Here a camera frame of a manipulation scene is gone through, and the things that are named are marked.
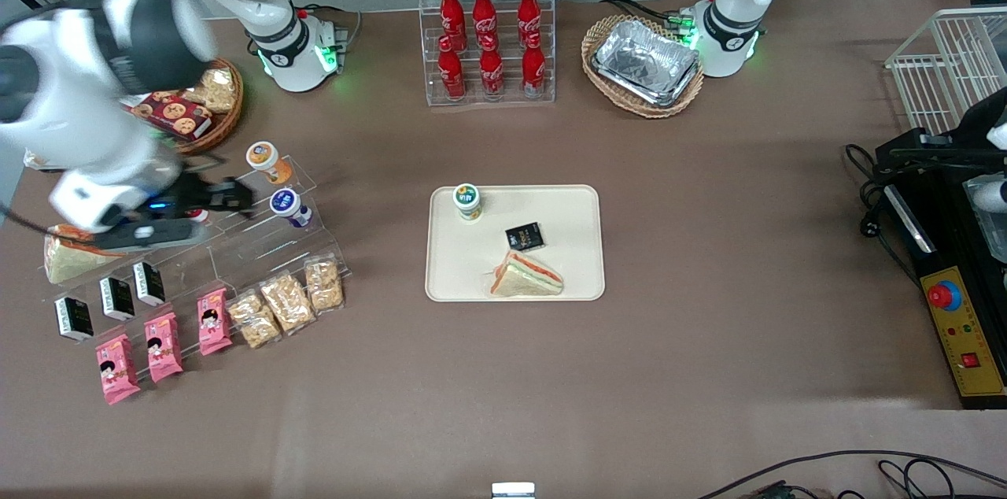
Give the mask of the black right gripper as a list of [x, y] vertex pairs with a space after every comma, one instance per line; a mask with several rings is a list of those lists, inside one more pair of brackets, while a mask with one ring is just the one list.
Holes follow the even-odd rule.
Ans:
[[191, 213], [209, 211], [254, 216], [254, 191], [236, 179], [211, 184], [201, 176], [179, 176], [165, 190], [148, 200], [149, 220], [190, 218]]

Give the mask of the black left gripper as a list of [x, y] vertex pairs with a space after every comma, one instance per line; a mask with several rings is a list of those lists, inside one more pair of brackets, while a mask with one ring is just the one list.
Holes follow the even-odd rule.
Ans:
[[966, 170], [999, 170], [1005, 161], [1005, 145], [987, 138], [989, 130], [1005, 125], [1006, 87], [979, 101], [964, 114], [953, 137], [931, 135], [914, 128], [892, 140], [892, 149], [877, 154], [882, 170], [916, 166]]

